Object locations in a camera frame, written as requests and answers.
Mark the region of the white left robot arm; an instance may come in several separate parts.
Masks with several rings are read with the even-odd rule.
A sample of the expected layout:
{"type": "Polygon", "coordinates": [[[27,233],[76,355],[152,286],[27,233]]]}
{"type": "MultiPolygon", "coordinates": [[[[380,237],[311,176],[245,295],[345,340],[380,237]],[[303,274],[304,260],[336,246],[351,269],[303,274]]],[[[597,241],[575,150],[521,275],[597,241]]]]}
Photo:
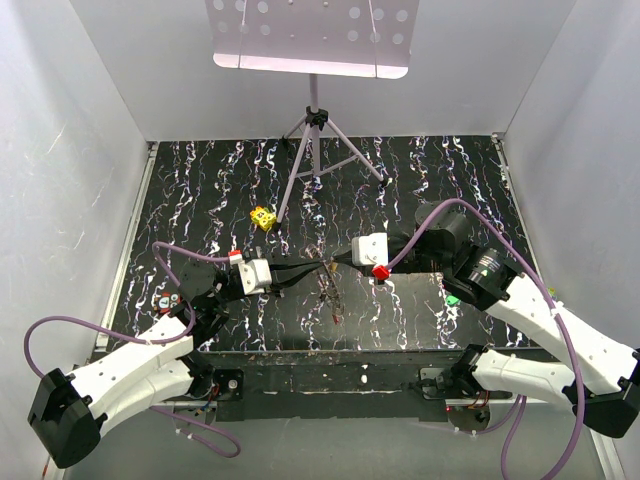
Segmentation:
{"type": "Polygon", "coordinates": [[[231,303],[279,295],[322,265],[245,259],[238,251],[227,268],[190,260],[148,330],[93,363],[41,377],[27,421],[51,460],[61,469],[79,463],[108,431],[165,400],[187,396],[212,406],[241,398],[242,371],[209,365],[199,347],[222,330],[231,303]]]}

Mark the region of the metal key ring disc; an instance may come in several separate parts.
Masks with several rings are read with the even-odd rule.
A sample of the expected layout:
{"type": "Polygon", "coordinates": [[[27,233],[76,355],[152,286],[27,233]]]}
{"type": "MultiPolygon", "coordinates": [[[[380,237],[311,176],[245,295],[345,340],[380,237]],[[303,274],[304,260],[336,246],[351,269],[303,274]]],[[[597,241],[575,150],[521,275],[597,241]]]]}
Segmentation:
{"type": "Polygon", "coordinates": [[[320,297],[323,302],[327,303],[331,308],[331,315],[333,312],[338,313],[341,317],[340,323],[344,317],[344,303],[342,296],[338,289],[334,274],[331,274],[328,270],[328,265],[331,261],[323,259],[321,252],[316,245],[308,245],[305,248],[305,253],[313,260],[318,260],[322,263],[322,266],[317,269],[316,276],[318,278],[318,284],[321,287],[320,297]]]}

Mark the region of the lilac music stand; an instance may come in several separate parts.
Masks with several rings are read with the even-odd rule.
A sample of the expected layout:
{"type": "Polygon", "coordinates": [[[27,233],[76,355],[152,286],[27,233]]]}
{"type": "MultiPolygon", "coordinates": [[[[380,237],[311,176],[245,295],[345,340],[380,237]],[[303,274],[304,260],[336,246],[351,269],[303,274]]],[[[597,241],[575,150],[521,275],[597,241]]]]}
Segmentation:
{"type": "Polygon", "coordinates": [[[348,162],[360,162],[380,183],[378,171],[330,113],[319,104],[322,75],[397,80],[409,70],[411,41],[419,4],[416,1],[229,1],[205,4],[212,31],[215,65],[227,69],[305,74],[310,103],[296,128],[302,140],[296,152],[275,223],[282,224],[296,180],[305,177],[300,164],[312,149],[308,174],[320,178],[345,166],[323,168],[320,134],[332,131],[349,149],[348,162]]]}

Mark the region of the green tag key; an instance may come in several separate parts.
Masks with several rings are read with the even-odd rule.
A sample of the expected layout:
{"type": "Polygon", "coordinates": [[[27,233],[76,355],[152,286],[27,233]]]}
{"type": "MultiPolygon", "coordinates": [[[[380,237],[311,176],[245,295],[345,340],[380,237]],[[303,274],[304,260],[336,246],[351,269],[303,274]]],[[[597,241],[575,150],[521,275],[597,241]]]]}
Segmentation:
{"type": "Polygon", "coordinates": [[[460,300],[453,295],[448,295],[445,299],[445,302],[448,306],[455,306],[460,303],[460,300]]]}

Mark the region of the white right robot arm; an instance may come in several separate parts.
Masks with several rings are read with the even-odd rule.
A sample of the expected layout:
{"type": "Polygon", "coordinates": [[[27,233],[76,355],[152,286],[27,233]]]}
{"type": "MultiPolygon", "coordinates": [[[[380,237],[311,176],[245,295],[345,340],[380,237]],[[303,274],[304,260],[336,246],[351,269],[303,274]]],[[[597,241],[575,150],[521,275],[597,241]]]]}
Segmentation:
{"type": "Polygon", "coordinates": [[[639,416],[639,352],[600,333],[542,292],[514,254],[471,239],[466,212],[451,201],[415,214],[413,236],[386,232],[355,237],[335,262],[386,281],[393,274],[438,272],[461,302],[515,327],[554,356],[525,360],[482,345],[419,385],[428,394],[509,392],[567,408],[590,429],[623,437],[639,416]]]}

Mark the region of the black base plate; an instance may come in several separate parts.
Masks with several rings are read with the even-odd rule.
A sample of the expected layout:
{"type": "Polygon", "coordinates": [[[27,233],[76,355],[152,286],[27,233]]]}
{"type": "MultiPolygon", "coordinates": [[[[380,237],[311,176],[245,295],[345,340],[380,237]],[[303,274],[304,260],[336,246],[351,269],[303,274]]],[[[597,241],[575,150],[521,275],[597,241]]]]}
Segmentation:
{"type": "Polygon", "coordinates": [[[515,390],[483,392],[458,366],[461,350],[215,352],[191,355],[219,422],[415,418],[444,422],[449,401],[475,408],[515,390]]]}

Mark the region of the yellow toy block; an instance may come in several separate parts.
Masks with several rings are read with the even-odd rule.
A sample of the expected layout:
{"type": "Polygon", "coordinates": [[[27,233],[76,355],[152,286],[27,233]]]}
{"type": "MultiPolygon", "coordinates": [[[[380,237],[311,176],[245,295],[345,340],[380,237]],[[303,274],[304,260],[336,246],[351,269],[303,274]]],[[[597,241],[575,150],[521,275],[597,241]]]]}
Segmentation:
{"type": "Polygon", "coordinates": [[[250,219],[253,224],[255,224],[265,232],[271,230],[277,223],[277,215],[271,212],[269,209],[261,206],[256,206],[250,212],[250,219]]]}

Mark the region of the red owl toy block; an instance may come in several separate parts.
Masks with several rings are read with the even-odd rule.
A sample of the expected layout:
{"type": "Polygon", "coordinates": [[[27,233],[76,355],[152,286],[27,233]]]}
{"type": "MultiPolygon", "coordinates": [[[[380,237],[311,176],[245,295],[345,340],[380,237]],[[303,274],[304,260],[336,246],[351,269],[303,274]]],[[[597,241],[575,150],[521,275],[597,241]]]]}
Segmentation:
{"type": "Polygon", "coordinates": [[[165,292],[155,298],[154,311],[159,315],[167,314],[180,302],[181,298],[177,293],[165,292]]]}

